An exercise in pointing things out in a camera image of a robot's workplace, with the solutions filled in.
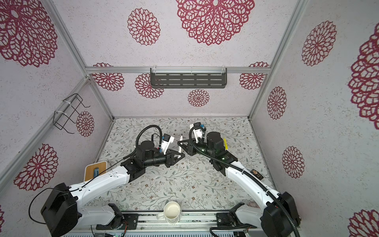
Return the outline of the yellow highlighter pen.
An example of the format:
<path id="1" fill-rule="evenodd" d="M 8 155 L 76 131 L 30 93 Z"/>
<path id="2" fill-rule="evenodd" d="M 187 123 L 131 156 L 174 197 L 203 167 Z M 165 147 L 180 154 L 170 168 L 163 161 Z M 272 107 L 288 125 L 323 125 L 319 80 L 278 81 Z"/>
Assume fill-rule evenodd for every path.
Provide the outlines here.
<path id="1" fill-rule="evenodd" d="M 224 138 L 223 140 L 224 140 L 224 147 L 225 147 L 225 150 L 227 151 L 227 150 L 228 150 L 228 145 L 227 145 L 226 138 Z"/>

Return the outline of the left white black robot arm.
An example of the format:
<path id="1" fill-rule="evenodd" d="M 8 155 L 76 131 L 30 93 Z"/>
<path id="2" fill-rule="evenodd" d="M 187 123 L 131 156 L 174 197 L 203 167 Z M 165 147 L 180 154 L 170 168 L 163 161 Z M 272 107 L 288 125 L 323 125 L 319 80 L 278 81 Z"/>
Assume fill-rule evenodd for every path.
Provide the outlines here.
<path id="1" fill-rule="evenodd" d="M 147 167 L 164 165 L 170 168 L 184 157 L 183 153 L 172 149 L 160 150 L 152 141 L 144 141 L 130 157 L 111 171 L 88 182 L 55 186 L 41 209 L 51 236 L 61 237 L 74 228 L 85 226 L 101 226 L 105 229 L 121 227 L 124 217 L 114 203 L 101 207 L 85 205 L 113 188 L 136 180 L 145 174 Z"/>

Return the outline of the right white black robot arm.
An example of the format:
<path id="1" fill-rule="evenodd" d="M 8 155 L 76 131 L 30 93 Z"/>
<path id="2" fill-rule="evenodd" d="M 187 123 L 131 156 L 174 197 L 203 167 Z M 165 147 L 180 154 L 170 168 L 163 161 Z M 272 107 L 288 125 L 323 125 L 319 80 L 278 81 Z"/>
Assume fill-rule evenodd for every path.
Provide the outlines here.
<path id="1" fill-rule="evenodd" d="M 301 218 L 294 198 L 287 192 L 269 187 L 261 181 L 260 174 L 246 169 L 237 157 L 227 150 L 227 144 L 218 132 L 206 136 L 190 137 L 178 141 L 188 155 L 209 158 L 214 169 L 238 184 L 257 204 L 251 207 L 240 203 L 231 209 L 238 226 L 261 229 L 268 237 L 300 236 Z"/>

